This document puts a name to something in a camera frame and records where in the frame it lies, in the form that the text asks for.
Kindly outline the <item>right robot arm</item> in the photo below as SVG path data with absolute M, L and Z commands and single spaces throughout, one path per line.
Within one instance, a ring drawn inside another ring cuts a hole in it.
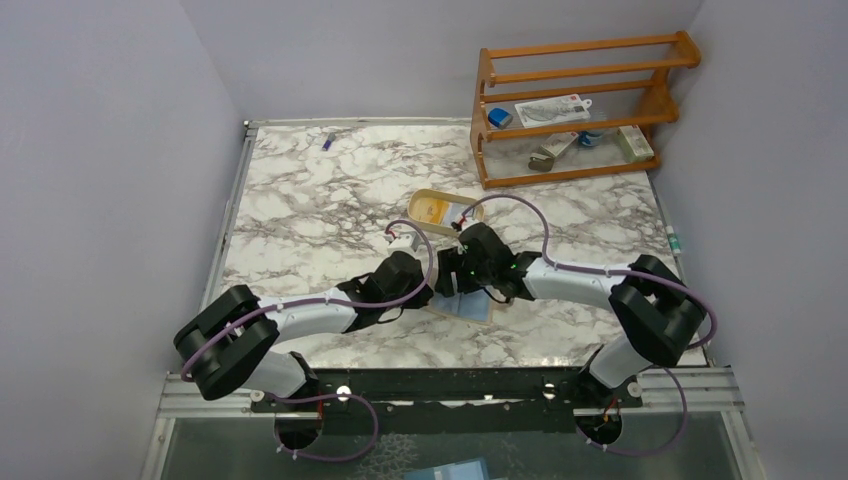
M 444 297 L 494 289 L 507 301 L 561 300 L 614 314 L 622 335 L 590 358 L 576 383 L 579 398 L 592 407 L 651 366 L 676 366 L 707 317 L 655 256 L 608 269 L 557 264 L 541 251 L 513 252 L 485 223 L 465 228 L 458 241 L 437 254 L 435 290 Z

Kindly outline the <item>white VIP credit card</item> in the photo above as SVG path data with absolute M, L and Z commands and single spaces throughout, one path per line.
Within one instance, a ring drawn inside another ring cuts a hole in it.
M 468 204 L 448 202 L 441 224 L 446 227 L 453 227 L 453 224 L 459 223 L 462 218 L 467 215 L 473 216 L 474 214 L 475 208 L 471 208 Z

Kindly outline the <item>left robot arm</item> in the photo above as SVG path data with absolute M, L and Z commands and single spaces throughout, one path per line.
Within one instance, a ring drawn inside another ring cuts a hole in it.
M 290 410 L 313 401 L 317 378 L 302 354 L 274 345 L 317 334 L 347 334 L 381 323 L 392 309 L 420 309 L 433 298 L 420 260 L 394 252 L 369 273 L 316 294 L 261 299 L 236 285 L 183 326 L 173 345 L 183 376 L 206 400 L 239 388 L 275 394 Z

